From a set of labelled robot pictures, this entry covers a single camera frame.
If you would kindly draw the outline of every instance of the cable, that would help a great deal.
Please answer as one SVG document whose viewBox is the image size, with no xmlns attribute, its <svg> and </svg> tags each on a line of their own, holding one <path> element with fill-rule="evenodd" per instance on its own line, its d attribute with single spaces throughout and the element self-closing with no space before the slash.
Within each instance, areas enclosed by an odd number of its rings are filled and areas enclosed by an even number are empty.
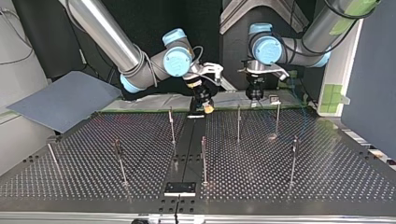
<svg viewBox="0 0 396 224">
<path fill-rule="evenodd" d="M 349 33 L 352 31 L 353 27 L 355 26 L 356 22 L 358 22 L 358 20 L 353 21 L 352 25 L 349 27 L 349 29 L 346 31 L 346 33 L 344 34 L 344 36 L 341 38 L 340 41 L 338 41 L 338 43 L 336 45 L 334 45 L 331 49 L 328 49 L 326 51 L 322 51 L 322 52 L 316 52 L 313 51 L 312 49 L 309 49 L 305 43 L 304 43 L 304 39 L 301 39 L 301 44 L 303 45 L 303 47 L 308 50 L 309 52 L 313 53 L 313 54 L 317 54 L 317 55 L 324 55 L 327 54 L 331 51 L 333 51 L 334 49 L 338 48 L 343 42 L 344 40 L 347 38 L 347 35 L 349 35 Z"/>
<path fill-rule="evenodd" d="M 147 55 L 147 53 L 145 51 L 143 51 L 141 48 L 139 48 L 136 44 L 133 44 L 133 45 L 139 51 L 140 61 L 137 64 L 137 66 L 135 66 L 131 71 L 124 72 L 119 69 L 120 73 L 125 77 L 133 77 L 140 71 L 140 69 L 143 67 L 143 65 L 145 64 L 145 61 L 146 61 L 148 64 L 148 68 L 152 74 L 153 80 L 154 80 L 154 86 L 158 87 L 157 75 L 155 74 L 154 67 L 153 67 L 154 63 L 151 61 L 151 59 L 149 58 L 149 56 Z"/>
<path fill-rule="evenodd" d="M 297 94 L 296 94 L 296 91 L 295 91 L 295 86 L 294 86 L 294 78 L 291 77 L 290 80 L 291 80 L 291 86 L 292 86 L 291 92 L 292 92 L 294 98 L 297 99 L 297 101 L 298 101 L 298 103 L 299 103 L 299 105 L 300 105 L 300 108 L 301 108 L 301 110 L 303 111 L 303 115 L 304 115 L 303 126 L 302 126 L 302 128 L 301 128 L 301 130 L 300 130 L 300 134 L 299 134 L 299 138 L 301 139 L 301 138 L 303 137 L 304 133 L 305 133 L 305 128 L 306 128 L 306 112 L 305 112 L 303 103 L 302 103 L 302 102 L 300 101 L 300 99 L 297 97 Z"/>
<path fill-rule="evenodd" d="M 325 0 L 324 2 L 325 2 L 325 4 L 326 4 L 326 7 L 329 8 L 329 10 L 331 10 L 332 12 L 334 12 L 335 14 L 337 14 L 337 15 L 340 16 L 340 17 L 343 17 L 343 18 L 346 18 L 346 19 L 350 19 L 350 20 L 354 20 L 353 23 L 351 24 L 351 26 L 349 27 L 349 29 L 346 31 L 346 33 L 344 34 L 344 36 L 340 39 L 340 41 L 338 41 L 337 44 L 335 44 L 331 49 L 328 49 L 328 50 L 325 50 L 325 51 L 322 51 L 322 52 L 317 52 L 317 51 L 313 51 L 312 49 L 309 49 L 309 48 L 305 45 L 304 39 L 302 39 L 301 43 L 302 43 L 303 47 L 304 47 L 308 52 L 312 53 L 312 55 L 311 55 L 311 54 L 305 54 L 305 53 L 302 53 L 302 52 L 297 51 L 297 50 L 296 50 L 296 42 L 294 42 L 294 49 L 292 49 L 291 47 L 289 47 L 289 46 L 285 43 L 285 41 L 282 39 L 282 37 L 281 37 L 279 34 L 273 32 L 273 36 L 274 36 L 277 40 L 279 40 L 279 42 L 282 44 L 283 47 L 285 47 L 286 49 L 288 49 L 288 50 L 290 50 L 291 52 L 293 52 L 293 56 L 294 56 L 294 54 L 299 54 L 299 55 L 303 55 L 303 56 L 305 56 L 305 57 L 318 57 L 318 56 L 321 56 L 321 55 L 324 55 L 324 54 L 326 54 L 326 53 L 331 52 L 332 50 L 338 48 L 338 47 L 344 42 L 344 40 L 347 38 L 348 34 L 352 31 L 353 27 L 355 26 L 356 22 L 357 22 L 359 19 L 367 18 L 367 17 L 369 17 L 371 14 L 373 14 L 373 12 L 375 11 L 375 7 L 374 7 L 369 13 L 367 13 L 367 14 L 365 14 L 365 15 L 361 15 L 361 16 L 352 16 L 352 15 L 347 15 L 347 14 L 345 14 L 345 13 L 339 12 L 337 9 L 335 9 L 335 8 L 329 3 L 328 0 Z M 296 5 L 296 1 L 294 0 L 294 1 L 293 1 L 293 6 L 292 6 L 292 8 L 291 8 L 290 24 L 292 23 L 292 19 L 293 19 L 292 16 L 293 16 L 293 13 L 294 13 L 294 10 L 295 10 L 295 5 Z"/>
<path fill-rule="evenodd" d="M 309 94 L 308 90 L 306 89 L 306 87 L 305 87 L 305 85 L 304 85 L 304 83 L 303 83 L 303 80 L 302 80 L 300 77 L 299 77 L 298 79 L 300 80 L 300 83 L 301 83 L 301 85 L 303 86 L 303 89 L 304 89 L 305 93 L 306 93 L 306 94 L 308 95 L 308 97 L 311 99 L 312 104 L 314 104 L 314 106 L 315 106 L 316 108 L 318 108 L 317 103 L 314 102 L 314 98 L 312 98 L 312 96 Z"/>
<path fill-rule="evenodd" d="M 34 50 L 32 48 L 32 45 L 30 45 L 27 36 L 25 37 L 25 39 L 23 39 L 21 37 L 21 35 L 18 33 L 17 29 L 14 27 L 12 22 L 6 17 L 6 13 L 9 13 L 9 14 L 13 15 L 15 18 L 19 19 L 18 15 L 15 12 L 13 12 L 12 10 L 9 10 L 7 8 L 4 8 L 4 7 L 0 7 L 0 12 L 2 13 L 1 17 L 7 23 L 7 25 L 17 34 L 18 38 L 23 42 L 23 44 L 25 44 L 30 49 L 29 53 L 25 57 L 23 57 L 21 59 L 18 59 L 18 60 L 15 60 L 15 61 L 11 61 L 11 62 L 0 63 L 0 65 L 19 63 L 19 62 L 22 62 L 22 61 L 28 59 L 34 52 Z"/>
<path fill-rule="evenodd" d="M 70 5 L 69 5 L 69 0 L 64 1 L 65 8 L 66 8 L 66 13 L 67 16 L 69 17 L 70 21 L 83 33 L 87 33 L 75 20 L 75 18 L 72 15 L 72 11 L 70 10 Z"/>
<path fill-rule="evenodd" d="M 204 47 L 198 45 L 198 46 L 195 46 L 194 48 L 192 48 L 192 51 L 195 51 L 196 49 L 200 49 L 201 51 L 199 52 L 198 57 L 195 57 L 195 59 L 192 61 L 191 64 L 194 64 L 195 62 L 199 62 L 199 60 L 201 59 L 202 55 L 204 54 Z"/>
<path fill-rule="evenodd" d="M 350 20 L 360 20 L 360 19 L 364 19 L 369 17 L 371 14 L 373 14 L 373 12 L 375 11 L 375 7 L 373 9 L 371 9 L 371 11 L 367 14 L 361 15 L 361 16 L 352 16 L 352 15 L 348 15 L 344 12 L 340 12 L 338 11 L 332 4 L 329 3 L 329 0 L 324 0 L 324 3 L 326 4 L 326 7 L 329 8 L 329 10 L 331 10 L 333 13 L 337 14 L 340 17 L 346 18 L 346 19 L 350 19 Z"/>
<path fill-rule="evenodd" d="M 18 62 L 24 61 L 24 60 L 28 59 L 32 54 L 33 54 L 33 49 L 30 49 L 29 54 L 26 55 L 25 57 L 18 59 L 16 61 L 13 61 L 13 62 L 0 63 L 0 65 L 12 64 L 12 63 L 18 63 Z"/>
<path fill-rule="evenodd" d="M 15 26 L 12 24 L 12 22 L 7 18 L 6 14 L 9 13 L 12 16 L 14 16 L 17 20 L 19 20 L 20 18 L 18 17 L 17 13 L 8 9 L 8 8 L 4 8 L 4 7 L 0 7 L 0 11 L 3 13 L 3 20 L 6 22 L 6 24 L 12 29 L 14 30 L 15 34 L 17 34 L 18 38 L 30 49 L 32 48 L 32 45 L 29 43 L 29 39 L 27 38 L 27 36 L 25 36 L 25 38 L 22 38 L 22 36 L 20 35 L 20 33 L 18 33 L 17 29 L 15 28 Z"/>
<path fill-rule="evenodd" d="M 103 57 L 101 51 L 99 50 L 99 45 L 96 44 L 96 42 L 94 42 L 94 43 L 95 43 L 96 51 L 98 51 L 98 54 L 99 54 L 99 56 L 101 57 L 101 59 L 103 60 L 103 62 L 104 62 L 105 64 L 107 64 L 107 66 L 109 66 L 110 68 L 114 67 L 114 64 L 113 64 L 113 65 L 110 65 L 110 64 L 105 60 L 105 57 Z"/>
<path fill-rule="evenodd" d="M 291 13 L 290 13 L 290 35 L 293 32 L 293 15 L 295 8 L 296 8 L 296 0 L 293 0 L 293 5 L 291 5 Z"/>
<path fill-rule="evenodd" d="M 305 54 L 305 53 L 299 52 L 299 51 L 297 51 L 297 50 L 295 50 L 295 49 L 292 49 L 291 47 L 289 47 L 289 46 L 285 43 L 285 41 L 282 39 L 282 37 L 281 37 L 279 34 L 277 34 L 277 33 L 275 33 L 275 32 L 272 32 L 272 34 L 273 34 L 273 36 L 274 36 L 277 40 L 279 40 L 280 44 L 281 44 L 283 47 L 285 47 L 286 49 L 290 50 L 291 52 L 296 53 L 296 54 L 299 54 L 299 55 L 303 55 L 303 56 L 305 56 L 305 57 L 318 57 L 318 56 L 321 56 L 321 55 L 325 55 L 325 54 L 331 52 L 332 50 L 335 50 L 336 48 L 338 48 L 338 47 L 344 42 L 344 40 L 347 38 L 347 35 L 352 31 L 352 28 L 354 27 L 354 25 L 356 24 L 356 22 L 357 22 L 357 21 L 354 21 L 354 22 L 352 23 L 352 25 L 349 27 L 349 29 L 347 30 L 347 32 L 346 32 L 346 33 L 344 34 L 344 36 L 341 38 L 341 40 L 338 41 L 338 43 L 337 43 L 336 45 L 334 45 L 334 47 L 332 47 L 331 49 L 328 49 L 328 50 L 325 50 L 325 51 L 322 51 L 322 52 L 315 52 L 315 51 L 313 51 L 313 50 L 311 50 L 311 49 L 308 49 L 308 48 L 305 46 L 304 41 L 302 40 L 303 47 L 304 47 L 306 50 L 308 50 L 309 52 L 311 52 L 312 54 Z"/>
</svg>

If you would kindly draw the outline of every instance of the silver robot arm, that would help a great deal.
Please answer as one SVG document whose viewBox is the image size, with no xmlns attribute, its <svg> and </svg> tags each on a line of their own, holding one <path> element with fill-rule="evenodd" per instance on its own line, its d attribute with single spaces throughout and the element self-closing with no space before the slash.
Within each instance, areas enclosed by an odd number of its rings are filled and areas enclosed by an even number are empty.
<svg viewBox="0 0 396 224">
<path fill-rule="evenodd" d="M 175 29 L 163 36 L 166 50 L 149 57 L 132 43 L 106 7 L 98 0 L 59 0 L 71 20 L 75 19 L 101 47 L 121 72 L 125 90 L 135 93 L 157 85 L 169 77 L 183 77 L 194 90 L 194 99 L 206 113 L 214 110 L 209 88 L 202 75 L 222 71 L 219 64 L 194 62 L 194 52 L 183 30 Z"/>
<path fill-rule="evenodd" d="M 247 97 L 260 100 L 265 74 L 280 80 L 289 74 L 277 63 L 306 67 L 322 67 L 332 50 L 345 39 L 358 19 L 373 13 L 378 0 L 324 0 L 326 7 L 315 18 L 301 39 L 285 38 L 273 31 L 270 23 L 251 24 L 248 31 L 247 57 L 243 72 L 247 73 Z M 334 45 L 340 35 L 343 37 Z"/>
</svg>

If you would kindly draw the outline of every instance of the vertical metal post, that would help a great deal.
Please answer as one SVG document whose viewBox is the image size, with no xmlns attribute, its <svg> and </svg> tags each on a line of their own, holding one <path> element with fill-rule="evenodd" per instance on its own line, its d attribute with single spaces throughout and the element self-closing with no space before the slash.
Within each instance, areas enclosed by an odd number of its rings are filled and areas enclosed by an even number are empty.
<svg viewBox="0 0 396 224">
<path fill-rule="evenodd" d="M 207 176 L 206 176 L 206 138 L 202 137 L 201 141 L 201 159 L 204 163 L 204 185 L 207 184 Z"/>
<path fill-rule="evenodd" d="M 172 130 L 172 143 L 173 145 L 176 143 L 175 140 L 175 128 L 174 128 L 174 122 L 172 118 L 172 107 L 169 109 L 169 122 L 171 123 L 171 130 Z"/>
<path fill-rule="evenodd" d="M 128 186 L 128 180 L 126 178 L 126 174 L 125 174 L 125 168 L 123 166 L 122 163 L 122 149 L 121 149 L 121 145 L 120 145 L 120 139 L 116 138 L 116 140 L 114 141 L 114 152 L 116 154 L 116 157 L 120 163 L 120 168 L 121 168 L 121 172 L 122 172 L 122 178 L 123 178 L 123 186 Z"/>
<path fill-rule="evenodd" d="M 280 102 L 277 105 L 277 109 L 276 109 L 276 127 L 275 127 L 276 136 L 278 135 L 278 130 L 279 130 L 279 115 L 280 115 Z"/>
<path fill-rule="evenodd" d="M 280 106 L 281 102 L 277 95 L 270 95 L 270 105 L 276 105 L 276 126 L 275 126 L 275 133 L 271 134 L 270 139 L 276 139 L 279 135 L 279 120 L 280 120 Z"/>
<path fill-rule="evenodd" d="M 56 159 L 55 153 L 53 152 L 52 145 L 50 143 L 48 143 L 47 146 L 49 147 L 49 152 L 53 158 L 53 161 L 55 161 L 55 163 L 58 165 L 58 160 Z"/>
<path fill-rule="evenodd" d="M 237 135 L 237 142 L 239 143 L 241 141 L 241 136 L 240 136 L 240 132 L 241 132 L 241 106 L 238 106 L 238 135 Z"/>
<path fill-rule="evenodd" d="M 290 175 L 290 188 L 292 188 L 294 186 L 294 170 L 295 170 L 295 164 L 296 164 L 296 159 L 297 159 L 297 155 L 298 152 L 300 150 L 300 140 L 298 138 L 298 136 L 294 136 L 293 142 L 292 142 L 292 152 L 293 152 L 293 164 L 291 166 L 291 175 Z"/>
</svg>

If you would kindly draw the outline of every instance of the yellow object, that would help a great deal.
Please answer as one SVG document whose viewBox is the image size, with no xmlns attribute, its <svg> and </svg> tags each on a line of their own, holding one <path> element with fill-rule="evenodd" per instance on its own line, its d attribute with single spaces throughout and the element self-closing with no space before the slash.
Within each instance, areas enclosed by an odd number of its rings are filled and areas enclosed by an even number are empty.
<svg viewBox="0 0 396 224">
<path fill-rule="evenodd" d="M 211 114 L 214 110 L 215 108 L 211 105 L 204 106 L 204 111 L 206 114 Z"/>
</svg>

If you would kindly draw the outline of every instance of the metal bracket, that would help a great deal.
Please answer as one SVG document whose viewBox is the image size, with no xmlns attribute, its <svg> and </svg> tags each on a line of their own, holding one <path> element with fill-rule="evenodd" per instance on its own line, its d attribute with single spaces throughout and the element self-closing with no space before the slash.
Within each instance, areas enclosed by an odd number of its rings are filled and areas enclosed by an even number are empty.
<svg viewBox="0 0 396 224">
<path fill-rule="evenodd" d="M 169 182 L 165 187 L 165 197 L 195 197 L 195 182 Z"/>
<path fill-rule="evenodd" d="M 262 63 L 259 63 L 259 61 L 257 60 L 252 60 L 247 62 L 247 67 L 242 70 L 239 70 L 238 72 L 247 72 L 251 74 L 272 73 L 275 76 L 277 76 L 281 81 L 285 80 L 287 77 L 290 76 L 285 69 L 283 69 L 282 67 L 280 67 L 275 63 L 271 65 L 264 65 Z"/>
<path fill-rule="evenodd" d="M 290 23 L 293 0 L 233 0 L 221 13 L 220 33 L 224 35 L 237 21 L 254 7 L 270 7 L 287 23 Z M 300 33 L 309 20 L 296 5 L 293 13 L 292 28 Z"/>
</svg>

